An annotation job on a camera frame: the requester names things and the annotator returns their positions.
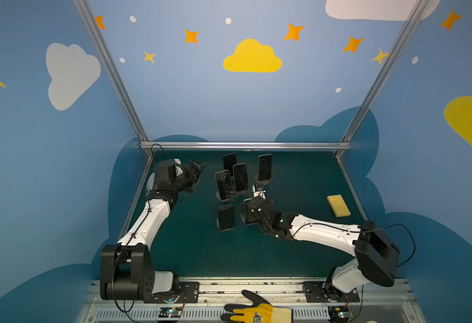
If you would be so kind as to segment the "silver phone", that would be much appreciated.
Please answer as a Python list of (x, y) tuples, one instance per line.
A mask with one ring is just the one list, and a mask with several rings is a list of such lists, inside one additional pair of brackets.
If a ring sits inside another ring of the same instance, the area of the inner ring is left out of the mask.
[(233, 184), (228, 170), (216, 172), (214, 174), (218, 196), (221, 201), (228, 201), (233, 198)]

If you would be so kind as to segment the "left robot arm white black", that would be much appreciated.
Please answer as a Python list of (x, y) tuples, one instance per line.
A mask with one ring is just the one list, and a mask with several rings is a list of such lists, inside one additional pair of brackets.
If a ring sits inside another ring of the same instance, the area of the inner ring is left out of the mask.
[(156, 235), (179, 200), (179, 193), (193, 192), (207, 163), (179, 159), (159, 162), (146, 188), (140, 216), (116, 244), (101, 252), (100, 294), (102, 300), (174, 303), (181, 297), (179, 277), (171, 271), (156, 271), (150, 249)]

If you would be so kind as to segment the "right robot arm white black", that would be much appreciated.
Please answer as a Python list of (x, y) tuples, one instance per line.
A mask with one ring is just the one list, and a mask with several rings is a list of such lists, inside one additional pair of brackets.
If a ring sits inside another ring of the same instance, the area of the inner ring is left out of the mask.
[(374, 222), (345, 225), (279, 212), (261, 196), (244, 200), (242, 220), (260, 223), (267, 234), (281, 240), (314, 242), (352, 256), (330, 271), (322, 287), (326, 299), (338, 301), (361, 285), (392, 287), (395, 283), (400, 249)]

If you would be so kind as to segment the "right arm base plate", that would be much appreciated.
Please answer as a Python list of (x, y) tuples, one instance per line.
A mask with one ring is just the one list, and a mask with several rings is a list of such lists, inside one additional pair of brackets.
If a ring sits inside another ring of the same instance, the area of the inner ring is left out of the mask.
[(346, 303), (348, 301), (359, 302), (360, 296), (357, 289), (353, 289), (350, 293), (341, 292), (331, 284), (326, 286), (324, 281), (305, 281), (303, 282), (303, 292), (308, 303), (319, 302), (339, 302)]

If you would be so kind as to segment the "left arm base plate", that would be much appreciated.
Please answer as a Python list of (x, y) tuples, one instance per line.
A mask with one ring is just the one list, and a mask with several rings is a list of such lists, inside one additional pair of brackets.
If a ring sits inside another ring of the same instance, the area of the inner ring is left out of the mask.
[(200, 294), (200, 283), (197, 281), (179, 282), (179, 287), (170, 292), (152, 294), (145, 304), (197, 304)]

